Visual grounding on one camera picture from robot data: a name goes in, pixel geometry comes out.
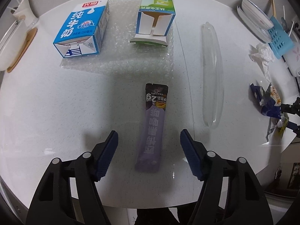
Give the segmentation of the blue snack wrapper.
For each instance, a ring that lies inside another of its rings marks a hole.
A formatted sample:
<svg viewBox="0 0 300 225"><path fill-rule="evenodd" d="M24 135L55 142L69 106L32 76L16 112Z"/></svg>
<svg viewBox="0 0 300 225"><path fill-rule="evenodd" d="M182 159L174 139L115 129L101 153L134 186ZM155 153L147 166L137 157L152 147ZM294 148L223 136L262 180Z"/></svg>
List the blue snack wrapper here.
<svg viewBox="0 0 300 225"><path fill-rule="evenodd" d="M281 98L272 83L269 84L267 90L264 90L262 86L254 84L250 85L250 89L261 107L262 115L276 119L281 118Z"/></svg>

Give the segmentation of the white tissue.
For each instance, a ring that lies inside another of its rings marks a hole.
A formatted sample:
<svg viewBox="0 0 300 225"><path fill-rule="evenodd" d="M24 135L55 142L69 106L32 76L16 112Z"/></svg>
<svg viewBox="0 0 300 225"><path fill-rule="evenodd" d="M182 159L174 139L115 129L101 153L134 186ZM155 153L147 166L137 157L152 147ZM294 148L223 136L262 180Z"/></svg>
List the white tissue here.
<svg viewBox="0 0 300 225"><path fill-rule="evenodd" d="M259 64L262 73L268 83L271 83L269 64L275 61L275 55L268 44L259 43L250 54L250 59Z"/></svg>

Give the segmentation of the purple snack stick packet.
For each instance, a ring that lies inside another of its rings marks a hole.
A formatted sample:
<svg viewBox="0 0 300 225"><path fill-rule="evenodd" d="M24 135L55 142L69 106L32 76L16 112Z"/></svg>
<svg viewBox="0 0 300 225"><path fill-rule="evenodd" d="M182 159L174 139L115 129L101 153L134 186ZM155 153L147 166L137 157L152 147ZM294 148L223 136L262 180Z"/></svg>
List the purple snack stick packet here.
<svg viewBox="0 0 300 225"><path fill-rule="evenodd" d="M147 83L145 86L145 118L135 163L138 172L159 170L167 94L167 85Z"/></svg>

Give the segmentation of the clear plastic tube package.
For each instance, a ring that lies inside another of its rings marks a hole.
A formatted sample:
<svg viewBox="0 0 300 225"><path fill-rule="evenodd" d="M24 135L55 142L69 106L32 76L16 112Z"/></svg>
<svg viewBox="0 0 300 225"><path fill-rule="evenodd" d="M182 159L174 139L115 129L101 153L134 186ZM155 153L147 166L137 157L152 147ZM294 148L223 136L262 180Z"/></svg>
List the clear plastic tube package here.
<svg viewBox="0 0 300 225"><path fill-rule="evenodd" d="M203 121L209 128L218 127L224 103L224 72L215 28L209 22L201 26L203 64Z"/></svg>

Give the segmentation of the green white medicine box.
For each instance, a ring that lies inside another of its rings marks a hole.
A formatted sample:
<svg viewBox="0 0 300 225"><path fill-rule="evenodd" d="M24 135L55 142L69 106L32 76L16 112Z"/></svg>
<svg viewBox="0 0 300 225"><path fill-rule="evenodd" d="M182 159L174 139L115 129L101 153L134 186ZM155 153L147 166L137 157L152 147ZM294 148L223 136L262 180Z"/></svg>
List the green white medicine box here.
<svg viewBox="0 0 300 225"><path fill-rule="evenodd" d="M168 46L167 35L176 16L173 0L141 0L131 43Z"/></svg>

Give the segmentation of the blue utensil holder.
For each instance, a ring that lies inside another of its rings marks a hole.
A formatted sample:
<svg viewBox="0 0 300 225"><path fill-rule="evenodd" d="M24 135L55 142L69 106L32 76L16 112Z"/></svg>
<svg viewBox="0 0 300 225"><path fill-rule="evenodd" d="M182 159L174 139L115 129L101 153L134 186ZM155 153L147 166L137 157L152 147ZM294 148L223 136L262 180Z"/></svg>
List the blue utensil holder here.
<svg viewBox="0 0 300 225"><path fill-rule="evenodd" d="M292 50L294 42L274 16L271 17L271 22L274 26L268 30L272 39L269 46L271 47L275 57L280 59L289 50Z"/></svg>

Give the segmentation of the wooden chopsticks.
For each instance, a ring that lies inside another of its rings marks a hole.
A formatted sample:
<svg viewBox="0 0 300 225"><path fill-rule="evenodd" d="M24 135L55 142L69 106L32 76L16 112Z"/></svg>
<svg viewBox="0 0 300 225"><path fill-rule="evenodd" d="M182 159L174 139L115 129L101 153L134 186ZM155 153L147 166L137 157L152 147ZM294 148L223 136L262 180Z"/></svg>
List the wooden chopsticks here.
<svg viewBox="0 0 300 225"><path fill-rule="evenodd" d="M270 0L270 2L271 2L271 6L272 6L273 17L276 18L277 17L277 13L276 13L275 1L274 0Z"/></svg>

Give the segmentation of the clear bubble wrap sheet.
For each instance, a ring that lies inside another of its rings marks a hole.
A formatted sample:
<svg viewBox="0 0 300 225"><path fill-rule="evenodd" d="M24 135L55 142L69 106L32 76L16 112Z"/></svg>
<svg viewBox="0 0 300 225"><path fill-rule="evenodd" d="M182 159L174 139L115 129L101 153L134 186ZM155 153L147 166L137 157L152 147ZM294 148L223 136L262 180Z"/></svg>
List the clear bubble wrap sheet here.
<svg viewBox="0 0 300 225"><path fill-rule="evenodd" d="M173 31L168 45L131 43L141 0L109 0L110 17L99 54L66 58L61 68L103 73L131 80L169 81L173 78Z"/></svg>

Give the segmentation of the blue white milk carton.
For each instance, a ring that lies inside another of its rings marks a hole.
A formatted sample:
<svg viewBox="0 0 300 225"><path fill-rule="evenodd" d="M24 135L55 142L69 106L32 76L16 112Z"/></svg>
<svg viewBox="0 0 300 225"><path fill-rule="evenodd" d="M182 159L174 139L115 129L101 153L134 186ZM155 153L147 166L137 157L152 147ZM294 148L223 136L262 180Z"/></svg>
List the blue white milk carton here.
<svg viewBox="0 0 300 225"><path fill-rule="evenodd" d="M109 15L109 0L77 5L53 42L62 58L100 53Z"/></svg>

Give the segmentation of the white toothpick holder vase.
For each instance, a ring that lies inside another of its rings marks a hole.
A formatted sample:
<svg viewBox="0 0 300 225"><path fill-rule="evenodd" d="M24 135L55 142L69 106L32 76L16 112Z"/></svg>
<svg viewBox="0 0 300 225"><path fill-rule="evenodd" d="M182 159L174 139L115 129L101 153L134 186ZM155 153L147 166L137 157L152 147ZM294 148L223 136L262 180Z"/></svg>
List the white toothpick holder vase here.
<svg viewBox="0 0 300 225"><path fill-rule="evenodd" d="M38 17L33 13L29 0L16 0L18 2L18 7L13 8L7 6L11 10L12 15L17 20L24 20L24 23L28 30L33 29L35 24L38 22Z"/></svg>

